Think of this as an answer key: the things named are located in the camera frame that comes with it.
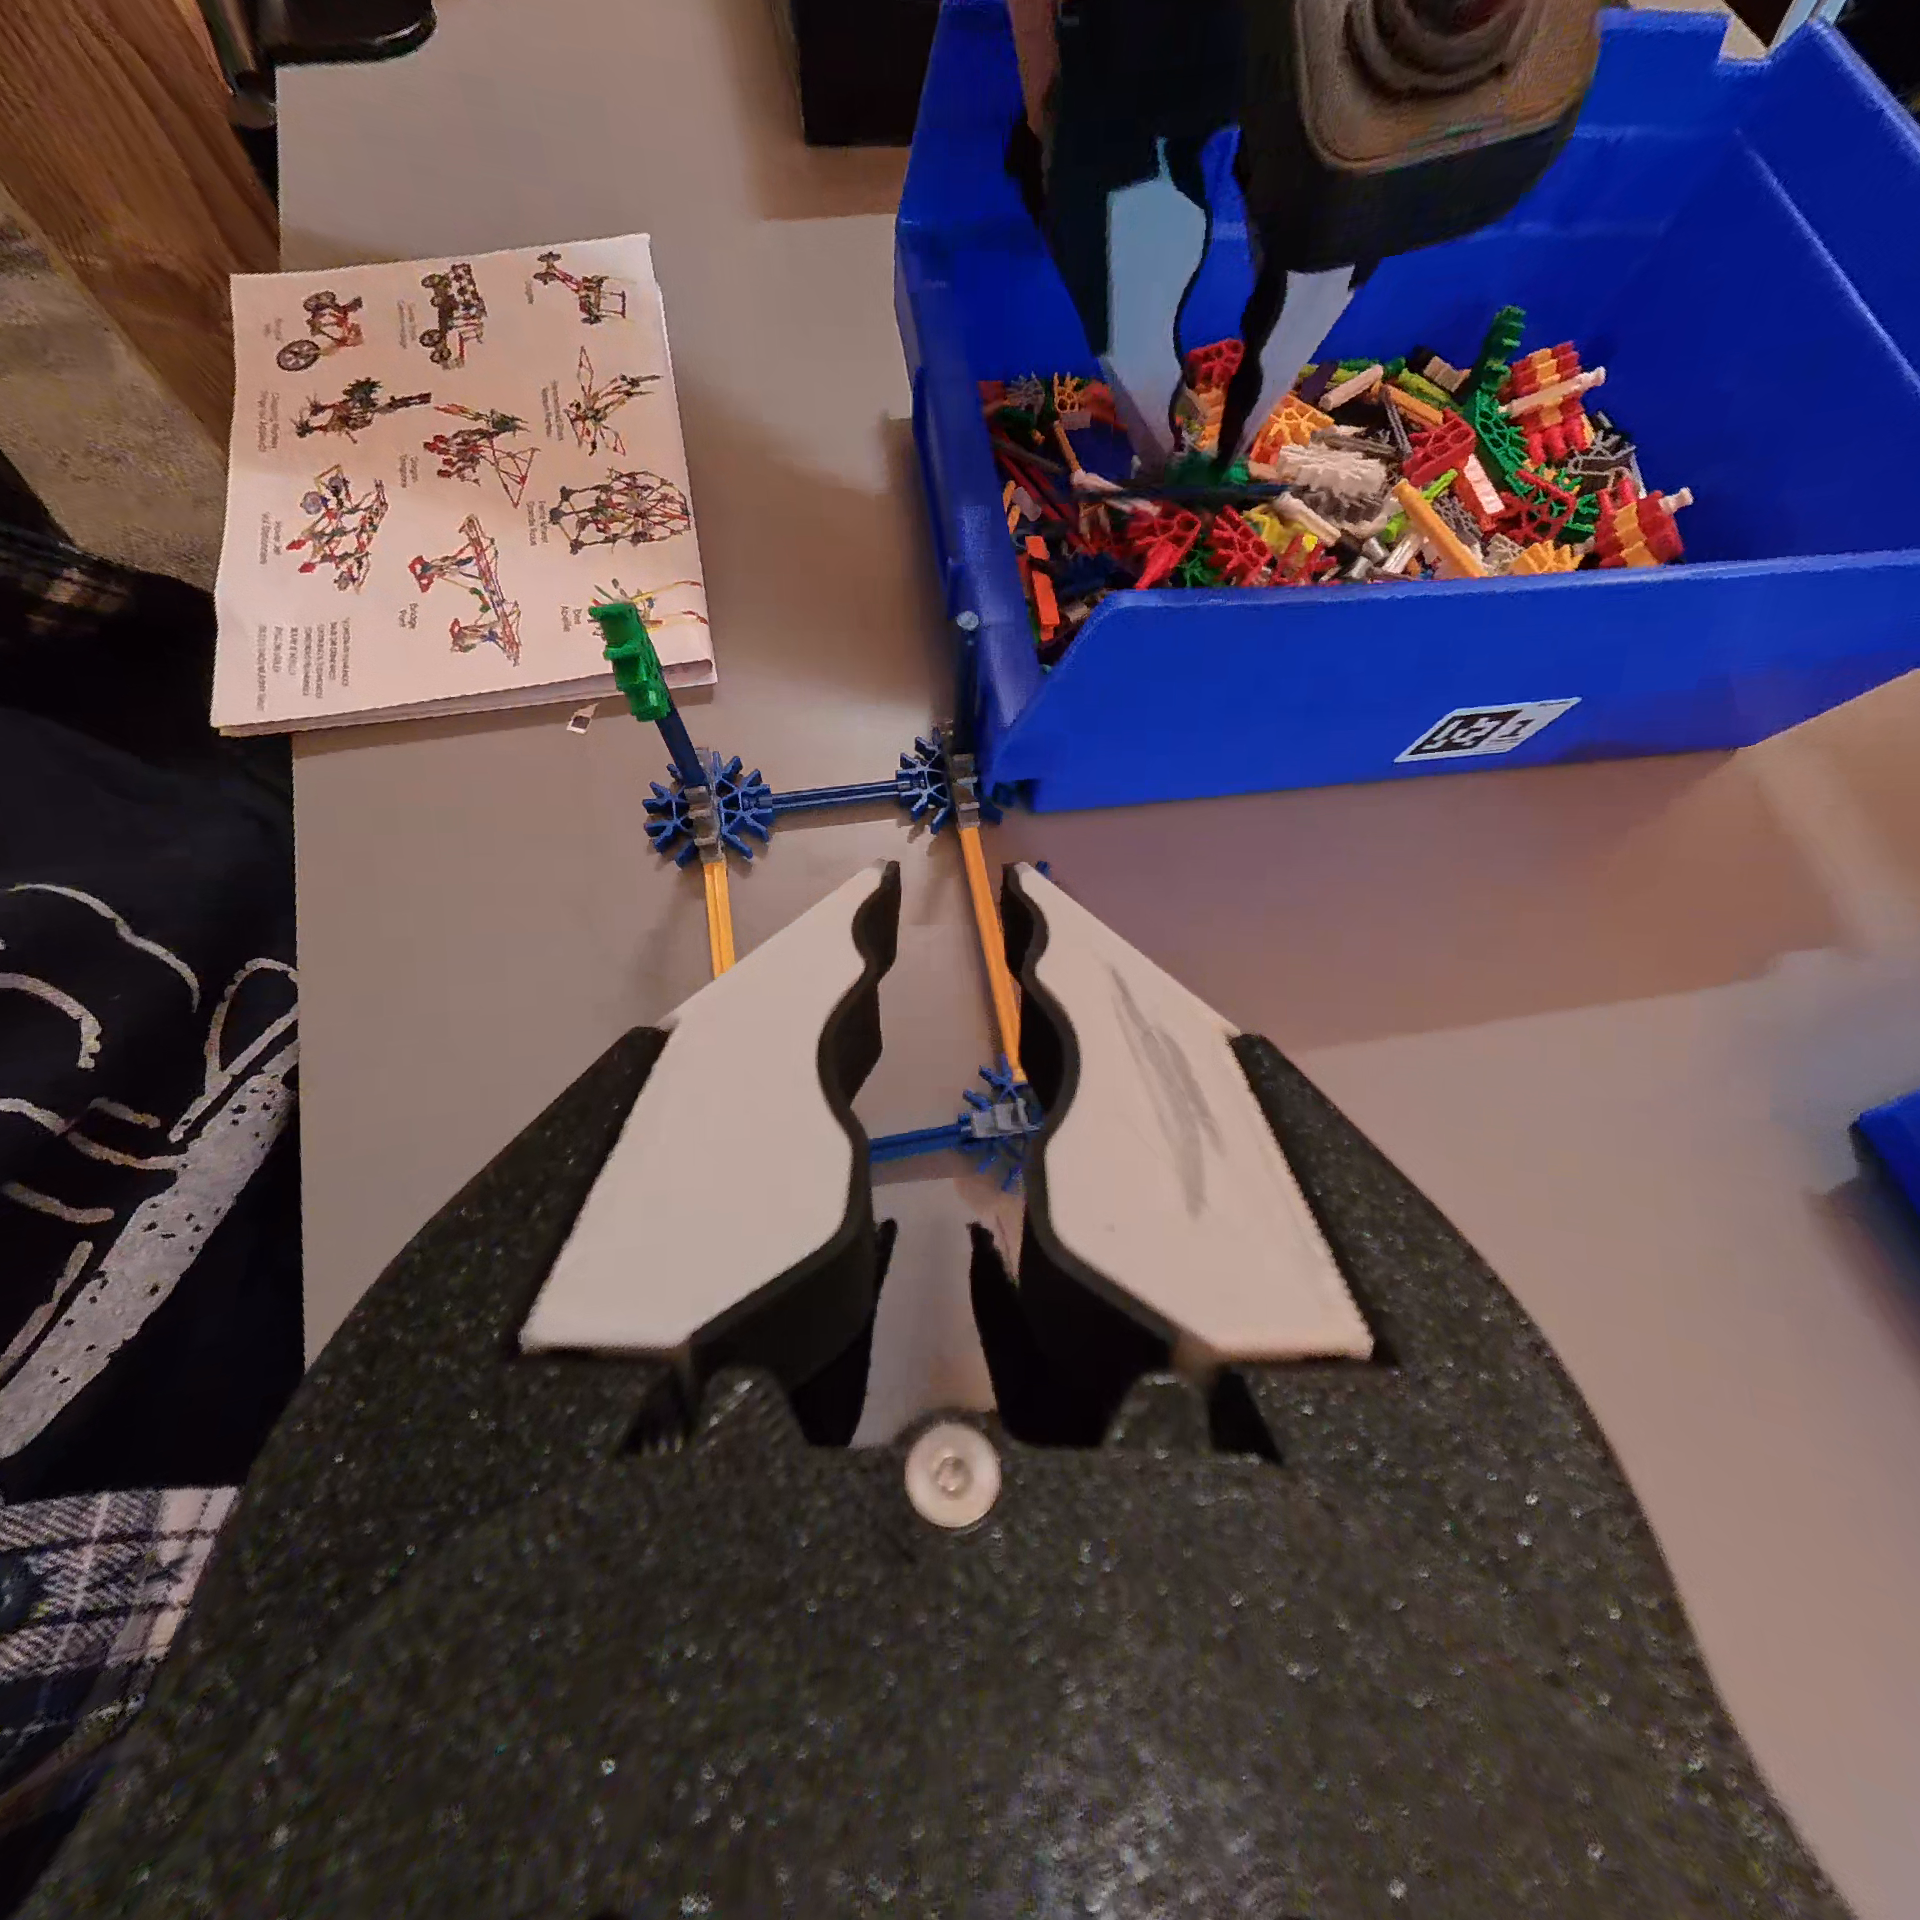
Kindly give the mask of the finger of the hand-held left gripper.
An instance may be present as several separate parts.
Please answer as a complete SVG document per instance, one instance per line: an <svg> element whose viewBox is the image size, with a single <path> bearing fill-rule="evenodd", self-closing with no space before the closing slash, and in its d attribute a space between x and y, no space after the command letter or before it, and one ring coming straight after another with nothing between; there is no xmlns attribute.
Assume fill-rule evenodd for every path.
<svg viewBox="0 0 1920 1920"><path fill-rule="evenodd" d="M1216 465L1246 457L1260 425L1293 393L1335 327L1335 268L1283 270L1265 259L1242 320L1243 357L1231 377L1216 437Z"/></svg>
<svg viewBox="0 0 1920 1920"><path fill-rule="evenodd" d="M1141 467L1154 479L1176 452L1182 318L1212 245L1213 196L1203 165L1155 165L1108 196L1108 318L1097 359Z"/></svg>

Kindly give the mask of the person's dark printed shirt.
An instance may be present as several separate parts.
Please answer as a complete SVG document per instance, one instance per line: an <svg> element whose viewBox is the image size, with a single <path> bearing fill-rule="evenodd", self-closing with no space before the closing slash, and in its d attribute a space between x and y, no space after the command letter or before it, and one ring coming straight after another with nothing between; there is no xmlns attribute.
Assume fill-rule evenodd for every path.
<svg viewBox="0 0 1920 1920"><path fill-rule="evenodd" d="M213 607L4 526L4 1898L153 1686L302 1369L291 756Z"/></svg>

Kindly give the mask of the black monitor stand base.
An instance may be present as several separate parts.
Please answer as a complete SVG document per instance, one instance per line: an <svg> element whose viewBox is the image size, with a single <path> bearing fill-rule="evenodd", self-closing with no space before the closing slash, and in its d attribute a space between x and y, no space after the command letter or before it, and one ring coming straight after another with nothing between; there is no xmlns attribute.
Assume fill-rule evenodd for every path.
<svg viewBox="0 0 1920 1920"><path fill-rule="evenodd" d="M405 59L438 29L435 3L241 3L238 8L255 65L268 73Z"/></svg>

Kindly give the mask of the blue plastic bin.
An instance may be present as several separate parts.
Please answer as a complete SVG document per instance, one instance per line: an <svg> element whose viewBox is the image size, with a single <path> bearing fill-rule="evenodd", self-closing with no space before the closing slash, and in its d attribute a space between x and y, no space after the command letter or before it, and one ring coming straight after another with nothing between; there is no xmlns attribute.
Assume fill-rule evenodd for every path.
<svg viewBox="0 0 1920 1920"><path fill-rule="evenodd" d="M1884 1192L1896 1218L1919 1231L1919 1090L1858 1113L1849 1134L1861 1167Z"/></svg>

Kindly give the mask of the toy instruction sheet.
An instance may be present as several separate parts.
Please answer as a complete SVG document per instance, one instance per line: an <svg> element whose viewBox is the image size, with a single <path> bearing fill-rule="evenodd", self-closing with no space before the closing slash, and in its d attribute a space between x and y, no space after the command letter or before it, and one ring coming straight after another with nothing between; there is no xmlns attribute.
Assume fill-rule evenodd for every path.
<svg viewBox="0 0 1920 1920"><path fill-rule="evenodd" d="M592 610L719 679L648 233L230 279L211 725L615 696Z"/></svg>

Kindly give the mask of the green toy connector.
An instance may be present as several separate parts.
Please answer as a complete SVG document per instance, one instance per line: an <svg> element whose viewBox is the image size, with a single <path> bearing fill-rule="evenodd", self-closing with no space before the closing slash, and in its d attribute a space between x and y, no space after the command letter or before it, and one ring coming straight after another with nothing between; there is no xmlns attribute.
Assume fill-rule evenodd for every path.
<svg viewBox="0 0 1920 1920"><path fill-rule="evenodd" d="M676 698L665 679L659 647L637 602L596 602L590 604L588 615L599 629L615 691L633 718L659 726L676 717Z"/></svg>
<svg viewBox="0 0 1920 1920"><path fill-rule="evenodd" d="M1220 463L1203 449L1178 451L1151 480L1138 482L1138 493L1154 493L1201 509L1251 507L1278 500L1283 482L1254 477L1246 460Z"/></svg>

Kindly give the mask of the pile of colourful toy pieces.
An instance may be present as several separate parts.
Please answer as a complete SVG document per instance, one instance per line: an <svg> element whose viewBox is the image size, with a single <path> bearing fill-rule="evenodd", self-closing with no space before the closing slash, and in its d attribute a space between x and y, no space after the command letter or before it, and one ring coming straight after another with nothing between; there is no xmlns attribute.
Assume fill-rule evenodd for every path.
<svg viewBox="0 0 1920 1920"><path fill-rule="evenodd" d="M1573 343L1524 352L1497 310L1470 365L1419 345L1310 362L1246 451L1283 482L1262 503L1154 493L1099 377L1026 373L978 389L1028 634L1054 668L1107 602L1161 590L1546 579L1685 558L1689 488L1656 488L1636 439L1591 399ZM1176 451L1216 457L1239 340L1193 347Z"/></svg>

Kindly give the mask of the blue bin with white label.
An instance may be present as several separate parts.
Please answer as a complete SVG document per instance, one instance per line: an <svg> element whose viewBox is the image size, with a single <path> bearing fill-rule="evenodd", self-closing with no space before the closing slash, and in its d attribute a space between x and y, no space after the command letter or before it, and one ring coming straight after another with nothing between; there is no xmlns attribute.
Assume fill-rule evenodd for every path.
<svg viewBox="0 0 1920 1920"><path fill-rule="evenodd" d="M946 5L898 220L898 318L986 787L1038 811L1738 750L1916 670L1916 122L1847 40L1723 60L1700 13L1601 18L1596 82L1497 228L1385 263L1327 347L1458 362L1515 303L1573 343L1662 568L1126 590L1046 666L979 384L1094 368L1005 175L1005 5Z"/></svg>

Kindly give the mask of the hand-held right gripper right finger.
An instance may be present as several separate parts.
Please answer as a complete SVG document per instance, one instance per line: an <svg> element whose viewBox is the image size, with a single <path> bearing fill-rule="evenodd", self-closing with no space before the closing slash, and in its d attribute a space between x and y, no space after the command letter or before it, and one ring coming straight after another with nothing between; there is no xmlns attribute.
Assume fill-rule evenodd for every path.
<svg viewBox="0 0 1920 1920"><path fill-rule="evenodd" d="M1091 1378L1369 1360L1243 1030L1033 865L1005 871L1003 931L1041 1119L1017 1289L1044 1355Z"/></svg>

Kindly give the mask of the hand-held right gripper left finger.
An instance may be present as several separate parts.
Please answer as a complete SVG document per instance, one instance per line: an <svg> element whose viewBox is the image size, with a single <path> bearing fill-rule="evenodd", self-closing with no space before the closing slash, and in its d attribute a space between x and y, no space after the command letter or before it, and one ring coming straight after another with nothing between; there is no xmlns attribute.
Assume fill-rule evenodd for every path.
<svg viewBox="0 0 1920 1920"><path fill-rule="evenodd" d="M900 868L689 996L524 1322L526 1355L823 1367L876 1303L868 1138Z"/></svg>

